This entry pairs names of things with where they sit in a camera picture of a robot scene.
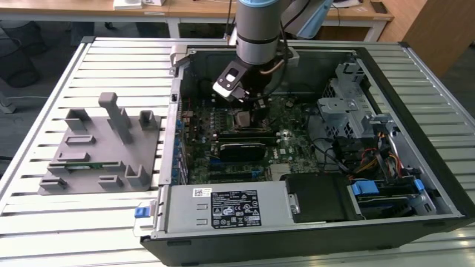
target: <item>wooden desk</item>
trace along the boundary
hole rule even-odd
[[[33,21],[166,22],[171,38],[181,38],[181,23],[226,23],[229,0],[167,0],[165,6],[118,10],[114,0],[2,0],[0,19]],[[233,4],[231,17],[237,12]],[[325,26],[371,28],[365,41],[377,41],[391,14],[378,14],[369,2],[351,8],[333,9]]]
[[[53,16],[146,16],[145,12],[161,12],[167,16],[170,1],[165,6],[145,5],[143,9],[114,10],[114,0],[2,0],[0,14]]]
[[[170,23],[226,23],[229,16],[229,0],[171,0],[169,16]],[[237,12],[233,4],[231,17]],[[331,9],[323,23],[325,26],[369,27],[365,41],[378,41],[386,23],[394,16],[375,12],[370,0],[357,7]]]

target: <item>blue latch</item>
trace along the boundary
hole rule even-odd
[[[354,195],[358,196],[362,194],[362,191],[359,190],[359,187],[357,184],[351,185],[351,189],[354,190]]]
[[[425,191],[426,187],[425,187],[423,181],[421,179],[415,179],[414,184],[415,184],[419,192]]]
[[[150,207],[137,207],[134,216],[137,219],[150,217]]]
[[[358,181],[351,185],[355,196],[366,194],[379,194],[378,186],[374,181]]]
[[[182,121],[177,120],[177,129],[181,130],[183,128]]]
[[[257,179],[258,176],[261,175],[261,171],[253,171],[253,179]]]

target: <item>white label sticker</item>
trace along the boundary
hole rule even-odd
[[[89,170],[91,169],[90,166],[69,166],[67,167],[69,170]]]
[[[259,220],[261,220],[261,216],[245,217],[245,221],[259,221]]]
[[[157,15],[157,16],[165,16],[163,12],[145,12],[145,15]]]
[[[390,21],[391,20],[391,18],[373,18],[375,21]]]
[[[211,196],[213,188],[194,188],[194,197]]]

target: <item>red wire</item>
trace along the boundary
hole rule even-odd
[[[361,164],[363,164],[366,152],[374,151],[374,150],[377,150],[377,149],[375,149],[375,148],[373,148],[373,149],[365,149],[365,151],[363,151],[363,153],[362,153],[362,162],[361,162]]]
[[[398,167],[395,169],[398,171],[399,177],[402,177],[402,174],[401,174],[401,159],[399,159],[398,156],[395,156],[395,158],[398,159],[398,161],[397,161]]]

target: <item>motherboard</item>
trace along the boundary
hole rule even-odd
[[[190,104],[183,112],[189,184],[273,181],[279,180],[283,174],[319,172],[306,128],[309,104],[301,103],[293,96],[274,96],[269,101],[263,126],[241,128],[235,120],[242,109],[218,107],[214,103],[202,101],[198,105]],[[223,148],[235,143],[258,143],[262,147],[257,147],[253,155],[231,151],[239,158],[225,161],[221,158],[226,155]]]

